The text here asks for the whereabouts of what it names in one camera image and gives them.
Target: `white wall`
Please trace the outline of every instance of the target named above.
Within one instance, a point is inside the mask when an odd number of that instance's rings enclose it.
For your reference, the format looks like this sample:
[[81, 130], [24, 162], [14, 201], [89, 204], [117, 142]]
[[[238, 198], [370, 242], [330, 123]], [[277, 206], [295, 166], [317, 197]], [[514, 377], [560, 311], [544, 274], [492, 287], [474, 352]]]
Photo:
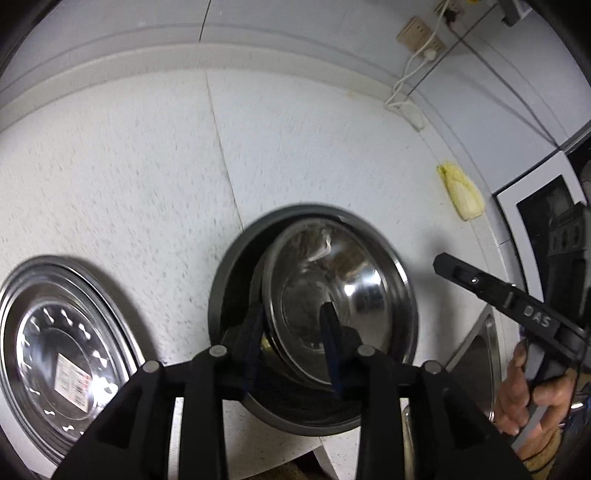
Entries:
[[[459, 0], [464, 33], [488, 10]], [[408, 59], [396, 36], [418, 15], [434, 26], [439, 0], [63, 0], [33, 30], [0, 78], [0, 108], [40, 82], [84, 62], [163, 44], [226, 42], [293, 51], [392, 85]], [[591, 89], [554, 31], [536, 14], [514, 27], [496, 7], [466, 41], [524, 97], [558, 144], [591, 118]], [[443, 27], [439, 37], [455, 45]], [[409, 81], [415, 85], [427, 73]], [[491, 192], [554, 145], [507, 88], [462, 45], [422, 81], [415, 99], [458, 161]], [[509, 238], [489, 202], [499, 241]]]
[[[465, 40], [562, 144], [591, 119], [591, 88], [537, 14], [511, 28], [501, 18], [497, 8]], [[465, 147], [491, 191], [555, 148], [519, 100], [464, 45], [455, 47], [418, 89]]]

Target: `metal bowl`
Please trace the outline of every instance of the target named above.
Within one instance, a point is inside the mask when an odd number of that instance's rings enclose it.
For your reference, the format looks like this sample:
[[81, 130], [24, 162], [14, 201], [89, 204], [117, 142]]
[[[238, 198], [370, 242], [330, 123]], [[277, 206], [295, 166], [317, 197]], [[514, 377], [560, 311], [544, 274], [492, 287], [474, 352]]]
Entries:
[[396, 325], [408, 318], [392, 315], [399, 295], [383, 270], [393, 266], [380, 266], [342, 223], [307, 218], [285, 229], [269, 248], [262, 279], [271, 339], [284, 362], [304, 378], [330, 386], [319, 323], [327, 301], [364, 343], [388, 351], [393, 330], [408, 331]]
[[[408, 333], [401, 335], [405, 339], [401, 343], [406, 345], [403, 352], [398, 351], [399, 342], [394, 335], [388, 353], [400, 361], [412, 362], [418, 316], [412, 289], [397, 255], [389, 243], [361, 218], [327, 205], [284, 207], [258, 219], [236, 238], [222, 258], [212, 284], [207, 312], [211, 343], [219, 343], [227, 328], [242, 323], [252, 302], [251, 292], [256, 291], [256, 266], [271, 244], [294, 222], [309, 217], [345, 225], [365, 239], [367, 249], [380, 264], [390, 262], [393, 265], [385, 270], [387, 281], [392, 283], [395, 277], [400, 277], [403, 287], [398, 292], [400, 305], [393, 312], [407, 320]], [[267, 358], [266, 354], [259, 357], [254, 388], [243, 400], [244, 406], [257, 418], [284, 432], [307, 436], [334, 435], [359, 426], [359, 403], [339, 400], [325, 388], [311, 388], [301, 381], [302, 377], [295, 380], [293, 376], [284, 375], [278, 371], [280, 369], [272, 367]]]
[[60, 257], [32, 258], [0, 291], [0, 384], [29, 438], [59, 463], [144, 359], [100, 284]]

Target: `barcode label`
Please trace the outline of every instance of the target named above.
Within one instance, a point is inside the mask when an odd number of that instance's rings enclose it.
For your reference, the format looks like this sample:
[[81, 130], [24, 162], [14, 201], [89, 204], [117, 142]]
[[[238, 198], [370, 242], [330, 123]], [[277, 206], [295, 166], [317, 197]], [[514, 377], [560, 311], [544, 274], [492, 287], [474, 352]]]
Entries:
[[92, 377], [61, 353], [57, 354], [54, 390], [67, 401], [88, 413], [88, 388]]

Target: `bowl with label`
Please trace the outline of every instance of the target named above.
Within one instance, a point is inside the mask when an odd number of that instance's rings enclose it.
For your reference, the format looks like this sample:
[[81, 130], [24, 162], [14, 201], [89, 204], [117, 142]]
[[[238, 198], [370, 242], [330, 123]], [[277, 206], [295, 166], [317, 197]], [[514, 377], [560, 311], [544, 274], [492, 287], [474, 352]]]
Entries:
[[35, 257], [2, 285], [0, 385], [54, 463], [143, 362], [110, 295], [76, 262]]

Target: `human hand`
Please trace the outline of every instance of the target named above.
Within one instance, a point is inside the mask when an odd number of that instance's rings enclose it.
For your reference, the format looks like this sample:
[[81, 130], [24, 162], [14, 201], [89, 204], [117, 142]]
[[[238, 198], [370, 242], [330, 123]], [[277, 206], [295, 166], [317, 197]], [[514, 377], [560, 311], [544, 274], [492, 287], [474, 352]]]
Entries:
[[[526, 360], [525, 345], [518, 343], [495, 401], [495, 424], [501, 432], [510, 435], [517, 435], [519, 428], [524, 427], [530, 418], [527, 411], [530, 392], [523, 372]], [[556, 427], [569, 412], [575, 382], [576, 372], [568, 369], [562, 377], [534, 389], [532, 399], [540, 406], [547, 406], [548, 410], [517, 452], [519, 458], [529, 458], [548, 445]]]

